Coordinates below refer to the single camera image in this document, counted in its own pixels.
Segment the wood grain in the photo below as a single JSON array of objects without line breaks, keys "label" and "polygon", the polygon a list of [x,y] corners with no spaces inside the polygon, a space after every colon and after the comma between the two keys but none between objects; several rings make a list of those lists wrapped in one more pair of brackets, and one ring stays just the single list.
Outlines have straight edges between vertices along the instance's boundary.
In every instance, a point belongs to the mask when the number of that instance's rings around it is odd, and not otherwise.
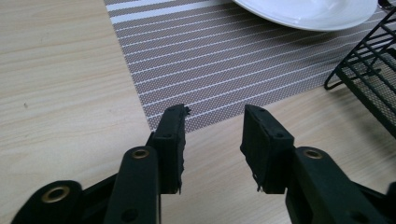
[{"label": "wood grain", "polygon": [[[87,188],[116,173],[149,126],[102,1],[2,1],[0,21],[0,223],[9,223],[52,181]],[[327,151],[352,180],[381,192],[395,180],[395,140],[346,88],[265,108],[296,146]],[[182,193],[163,195],[163,223],[290,223],[284,195],[255,190],[242,121],[187,135]]]}]

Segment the gray placemat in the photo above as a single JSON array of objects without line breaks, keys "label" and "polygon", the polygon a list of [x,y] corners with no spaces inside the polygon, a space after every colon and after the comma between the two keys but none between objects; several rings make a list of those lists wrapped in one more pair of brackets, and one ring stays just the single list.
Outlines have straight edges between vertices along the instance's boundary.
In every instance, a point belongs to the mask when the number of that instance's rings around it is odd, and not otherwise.
[{"label": "gray placemat", "polygon": [[229,0],[105,0],[134,85],[154,130],[166,107],[192,111],[186,131],[321,86],[385,16],[344,31],[281,26]]}]

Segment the wire rack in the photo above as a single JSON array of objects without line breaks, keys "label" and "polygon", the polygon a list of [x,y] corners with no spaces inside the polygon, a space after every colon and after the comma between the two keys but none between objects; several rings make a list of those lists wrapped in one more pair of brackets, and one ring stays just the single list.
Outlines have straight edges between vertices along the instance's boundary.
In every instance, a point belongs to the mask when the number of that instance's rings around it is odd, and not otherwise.
[{"label": "wire rack", "polygon": [[[396,9],[348,53],[325,81],[345,84],[396,138]],[[341,81],[329,86],[334,75]]]}]

